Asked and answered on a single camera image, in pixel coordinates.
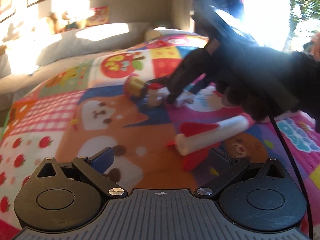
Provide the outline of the black gloved right hand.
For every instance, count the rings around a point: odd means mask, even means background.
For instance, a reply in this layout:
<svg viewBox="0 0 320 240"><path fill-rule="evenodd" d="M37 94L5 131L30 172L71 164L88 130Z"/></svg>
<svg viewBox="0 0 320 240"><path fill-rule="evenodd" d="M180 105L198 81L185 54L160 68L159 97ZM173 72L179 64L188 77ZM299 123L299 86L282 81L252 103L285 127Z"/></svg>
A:
<svg viewBox="0 0 320 240"><path fill-rule="evenodd" d="M311 54L245 46L220 54L217 90L254 120L303 111L319 121L319 60Z"/></svg>

